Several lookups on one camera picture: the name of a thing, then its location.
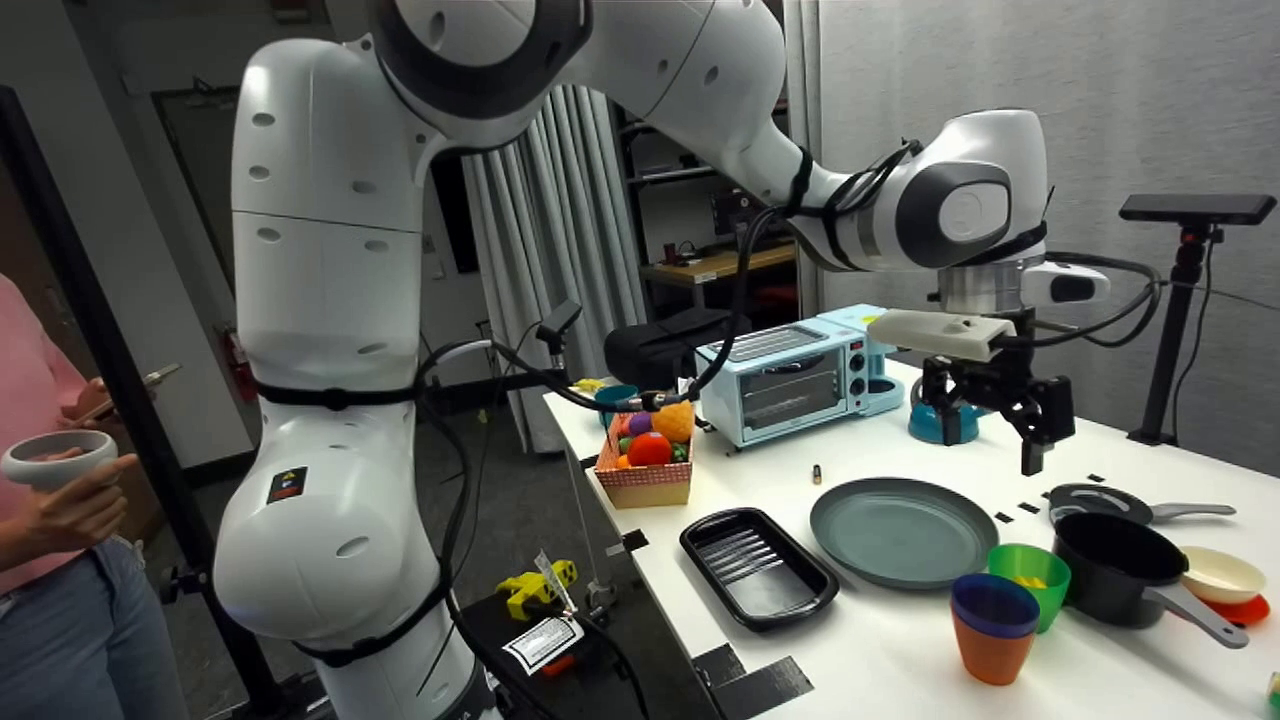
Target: black tray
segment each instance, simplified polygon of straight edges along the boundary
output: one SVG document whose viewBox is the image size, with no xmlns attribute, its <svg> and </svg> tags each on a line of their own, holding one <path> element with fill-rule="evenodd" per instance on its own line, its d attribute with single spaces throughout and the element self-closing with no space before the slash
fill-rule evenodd
<svg viewBox="0 0 1280 720">
<path fill-rule="evenodd" d="M 838 597 L 832 572 L 762 508 L 704 514 L 682 531 L 682 542 L 753 632 L 797 622 Z"/>
</svg>

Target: white container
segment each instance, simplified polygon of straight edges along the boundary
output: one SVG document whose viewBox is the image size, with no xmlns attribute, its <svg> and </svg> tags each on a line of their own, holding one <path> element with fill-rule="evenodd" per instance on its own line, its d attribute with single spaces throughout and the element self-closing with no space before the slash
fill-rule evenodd
<svg viewBox="0 0 1280 720">
<path fill-rule="evenodd" d="M 69 478 L 116 459 L 116 441 L 102 429 L 63 429 L 13 444 L 0 471 L 18 484 L 56 493 Z"/>
</svg>

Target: food item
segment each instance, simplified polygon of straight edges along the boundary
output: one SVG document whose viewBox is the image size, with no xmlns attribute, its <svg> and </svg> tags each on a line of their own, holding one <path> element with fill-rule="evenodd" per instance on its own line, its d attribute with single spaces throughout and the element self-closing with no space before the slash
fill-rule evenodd
<svg viewBox="0 0 1280 720">
<path fill-rule="evenodd" d="M 633 464 L 671 464 L 671 441 L 664 433 L 633 434 L 629 459 Z"/>
<path fill-rule="evenodd" d="M 664 403 L 655 414 L 654 414 L 654 429 L 664 433 L 671 444 L 689 444 L 692 433 L 697 433 L 697 410 L 692 403 Z"/>
<path fill-rule="evenodd" d="M 633 433 L 633 434 L 654 433 L 654 414 L 648 414 L 648 410 L 633 410 L 633 414 L 629 414 L 629 433 Z"/>
</svg>

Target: toy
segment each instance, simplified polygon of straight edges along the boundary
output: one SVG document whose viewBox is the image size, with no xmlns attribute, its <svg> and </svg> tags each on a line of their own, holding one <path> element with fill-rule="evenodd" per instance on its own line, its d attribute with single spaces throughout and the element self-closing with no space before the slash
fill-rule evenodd
<svg viewBox="0 0 1280 720">
<path fill-rule="evenodd" d="M 575 565 L 573 561 L 552 561 L 556 578 L 567 589 L 575 578 Z M 550 589 L 543 572 L 521 572 L 498 584 L 502 593 L 509 593 L 509 617 L 517 622 L 529 622 L 532 604 L 552 609 L 556 593 Z"/>
</svg>

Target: black pan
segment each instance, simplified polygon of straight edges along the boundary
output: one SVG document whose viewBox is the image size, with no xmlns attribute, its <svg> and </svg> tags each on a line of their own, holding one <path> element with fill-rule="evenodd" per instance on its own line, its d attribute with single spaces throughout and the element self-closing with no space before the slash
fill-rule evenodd
<svg viewBox="0 0 1280 720">
<path fill-rule="evenodd" d="M 1237 514 L 1234 503 L 1145 503 L 1127 493 L 1100 484 L 1059 484 L 1050 493 L 1050 518 L 1063 518 L 1073 512 L 1127 514 L 1135 522 L 1170 522 L 1182 514 Z"/>
<path fill-rule="evenodd" d="M 1202 622 L 1213 639 L 1245 646 L 1250 635 L 1202 604 L 1182 574 L 1189 555 L 1148 522 L 1127 514 L 1073 512 L 1056 528 L 1051 551 L 1073 565 L 1067 604 L 1106 622 L 1135 622 L 1156 612 Z"/>
</svg>

